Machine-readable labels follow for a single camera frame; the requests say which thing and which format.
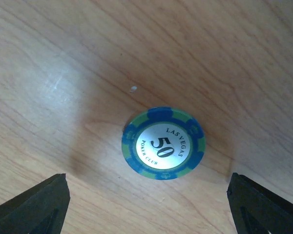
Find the round chip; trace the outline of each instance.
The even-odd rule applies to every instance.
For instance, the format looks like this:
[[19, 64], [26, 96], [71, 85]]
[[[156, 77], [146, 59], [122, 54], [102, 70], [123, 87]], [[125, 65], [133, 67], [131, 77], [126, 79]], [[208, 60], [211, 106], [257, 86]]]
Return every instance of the round chip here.
[[196, 119], [169, 107], [141, 113], [124, 130], [122, 151], [137, 173], [151, 179], [175, 179], [192, 171], [205, 151]]

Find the wooden surface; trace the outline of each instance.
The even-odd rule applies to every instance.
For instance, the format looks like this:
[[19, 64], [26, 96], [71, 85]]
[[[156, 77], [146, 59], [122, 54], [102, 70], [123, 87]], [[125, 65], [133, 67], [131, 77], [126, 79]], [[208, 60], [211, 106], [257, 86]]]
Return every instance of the wooden surface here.
[[[121, 153], [163, 105], [208, 144], [172, 181]], [[0, 204], [67, 173], [64, 234], [232, 234], [232, 172], [293, 203], [293, 0], [0, 0]]]

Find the blue edge segment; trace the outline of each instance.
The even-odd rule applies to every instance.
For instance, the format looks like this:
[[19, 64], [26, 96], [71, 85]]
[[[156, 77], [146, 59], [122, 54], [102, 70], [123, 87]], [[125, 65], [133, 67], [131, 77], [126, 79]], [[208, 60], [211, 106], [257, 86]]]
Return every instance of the blue edge segment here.
[[[191, 118], [185, 123], [179, 119], [173, 118], [172, 117], [173, 110], [169, 107], [157, 107], [157, 108], [150, 109], [150, 110], [148, 110], [147, 116], [148, 116], [149, 120], [140, 124], [138, 127], [136, 127], [133, 124], [130, 124], [126, 127], [126, 129], [124, 131], [122, 143], [125, 145], [129, 145], [131, 157], [126, 159], [129, 166], [139, 174], [143, 171], [147, 171], [149, 173], [155, 174], [155, 179], [158, 179], [158, 180], [175, 179], [178, 177], [177, 173], [183, 171], [186, 168], [193, 170], [200, 163], [200, 161], [203, 157], [203, 154], [204, 154], [204, 152], [198, 151], [198, 149], [199, 149], [198, 139], [204, 137], [203, 130], [202, 130], [200, 124], [198, 123], [198, 121], [194, 118]], [[177, 125], [182, 126], [184, 129], [187, 130], [187, 134], [192, 138], [192, 144], [193, 144], [192, 155], [191, 155], [190, 159], [187, 161], [187, 163], [184, 164], [182, 167], [177, 168], [176, 170], [170, 169], [169, 172], [164, 172], [164, 173], [159, 172], [159, 171], [155, 171], [155, 170], [151, 170], [151, 169], [145, 167], [144, 164], [141, 164], [141, 162], [138, 161], [137, 156], [134, 154], [134, 145], [133, 145], [134, 142], [132, 140], [124, 137], [130, 131], [137, 133], [137, 132], [140, 132], [143, 128], [145, 128], [151, 124], [154, 124], [156, 122], [161, 122], [161, 121], [173, 122]], [[188, 131], [190, 129], [190, 127], [193, 125], [198, 126], [199, 131], [197, 134], [193, 134], [192, 132]]]

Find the white chip center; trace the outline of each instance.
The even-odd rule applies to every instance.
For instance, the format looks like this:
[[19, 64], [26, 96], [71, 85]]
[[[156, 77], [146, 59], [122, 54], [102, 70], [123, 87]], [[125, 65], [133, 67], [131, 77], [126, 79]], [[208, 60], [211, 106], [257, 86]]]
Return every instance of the white chip center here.
[[183, 163], [189, 156], [190, 139], [181, 128], [159, 123], [145, 129], [137, 140], [137, 153], [147, 166], [155, 169], [171, 169]]

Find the blue and green poker chip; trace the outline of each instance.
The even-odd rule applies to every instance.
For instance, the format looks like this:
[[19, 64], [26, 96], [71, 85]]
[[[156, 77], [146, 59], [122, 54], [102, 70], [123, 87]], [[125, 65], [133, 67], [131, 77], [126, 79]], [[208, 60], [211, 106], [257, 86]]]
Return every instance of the blue and green poker chip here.
[[125, 128], [122, 151], [137, 173], [158, 180], [192, 171], [205, 152], [204, 132], [184, 111], [157, 107], [135, 117]]

